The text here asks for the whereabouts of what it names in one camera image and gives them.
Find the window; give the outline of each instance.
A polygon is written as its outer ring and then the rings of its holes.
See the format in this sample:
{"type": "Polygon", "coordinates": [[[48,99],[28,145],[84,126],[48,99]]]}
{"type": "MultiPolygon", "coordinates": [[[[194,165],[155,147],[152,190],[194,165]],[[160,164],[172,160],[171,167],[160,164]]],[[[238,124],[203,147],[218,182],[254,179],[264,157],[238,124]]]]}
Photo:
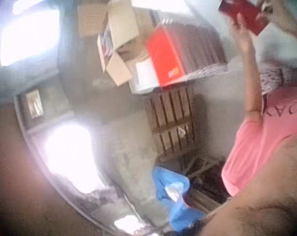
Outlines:
{"type": "Polygon", "coordinates": [[[105,188],[95,166],[91,137],[77,124],[57,128],[45,145],[47,166],[53,174],[68,178],[82,193],[105,188]]]}
{"type": "Polygon", "coordinates": [[[1,34],[2,66],[43,53],[59,39],[59,11],[46,10],[23,16],[6,26],[1,34]]]}
{"type": "Polygon", "coordinates": [[[44,0],[17,0],[13,5],[13,14],[18,15],[44,0]]]}

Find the cardboard box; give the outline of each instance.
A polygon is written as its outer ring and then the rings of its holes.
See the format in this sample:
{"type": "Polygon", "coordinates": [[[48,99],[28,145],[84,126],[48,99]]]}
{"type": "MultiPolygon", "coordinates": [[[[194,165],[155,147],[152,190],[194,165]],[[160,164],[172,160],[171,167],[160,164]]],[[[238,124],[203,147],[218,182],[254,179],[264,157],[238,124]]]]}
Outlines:
{"type": "Polygon", "coordinates": [[[84,3],[78,7],[78,17],[80,36],[99,34],[97,46],[103,71],[118,86],[129,81],[135,63],[147,58],[143,54],[148,55],[145,41],[154,29],[149,11],[133,8],[131,0],[84,3]]]}

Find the red box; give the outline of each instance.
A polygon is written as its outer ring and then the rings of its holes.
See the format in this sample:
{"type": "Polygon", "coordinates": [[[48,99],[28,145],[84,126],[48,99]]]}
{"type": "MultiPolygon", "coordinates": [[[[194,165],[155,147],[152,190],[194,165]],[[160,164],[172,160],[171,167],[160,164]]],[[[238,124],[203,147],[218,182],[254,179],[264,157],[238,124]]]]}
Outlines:
{"type": "Polygon", "coordinates": [[[158,26],[147,39],[146,48],[153,61],[160,86],[167,86],[185,75],[178,54],[162,26],[158,26]]]}

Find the wooden pallet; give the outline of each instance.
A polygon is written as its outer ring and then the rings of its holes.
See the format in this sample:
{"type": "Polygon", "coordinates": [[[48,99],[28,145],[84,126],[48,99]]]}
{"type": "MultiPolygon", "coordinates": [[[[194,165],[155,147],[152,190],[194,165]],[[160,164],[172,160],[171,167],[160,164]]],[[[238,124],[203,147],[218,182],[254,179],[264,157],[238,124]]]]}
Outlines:
{"type": "Polygon", "coordinates": [[[197,148],[193,100],[191,86],[180,86],[146,97],[147,116],[160,162],[179,158],[197,148]]]}

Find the red package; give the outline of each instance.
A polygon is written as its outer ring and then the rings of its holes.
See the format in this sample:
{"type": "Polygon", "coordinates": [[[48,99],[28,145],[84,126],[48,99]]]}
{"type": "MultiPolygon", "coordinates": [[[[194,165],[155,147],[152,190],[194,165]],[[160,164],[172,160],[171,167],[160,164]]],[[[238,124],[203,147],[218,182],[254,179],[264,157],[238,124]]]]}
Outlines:
{"type": "Polygon", "coordinates": [[[162,26],[157,27],[146,41],[146,48],[161,87],[185,75],[182,63],[162,26]]]}
{"type": "Polygon", "coordinates": [[[256,20],[260,9],[247,0],[222,0],[219,11],[232,17],[235,22],[237,21],[237,14],[242,13],[247,28],[256,35],[259,35],[266,27],[256,20]]]}

